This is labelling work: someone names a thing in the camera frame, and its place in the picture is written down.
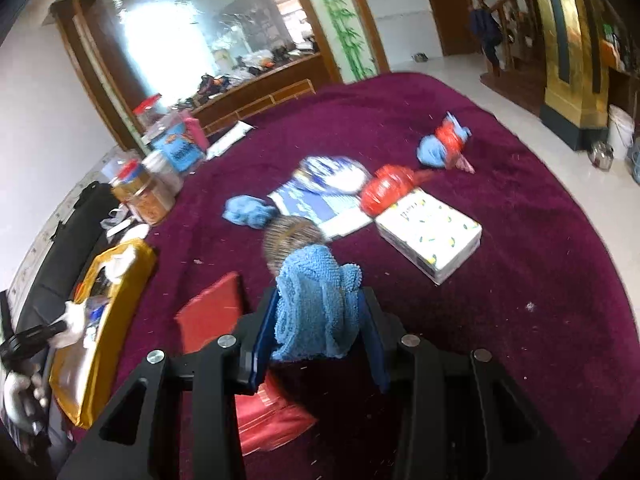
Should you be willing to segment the white gloved left hand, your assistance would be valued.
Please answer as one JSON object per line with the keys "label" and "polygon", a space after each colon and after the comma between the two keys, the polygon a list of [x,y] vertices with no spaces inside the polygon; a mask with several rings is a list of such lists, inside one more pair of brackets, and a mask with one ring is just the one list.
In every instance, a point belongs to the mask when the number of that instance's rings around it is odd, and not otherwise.
{"label": "white gloved left hand", "polygon": [[3,387],[6,416],[22,431],[36,436],[46,424],[48,399],[37,365],[27,363],[24,374],[9,372]]}

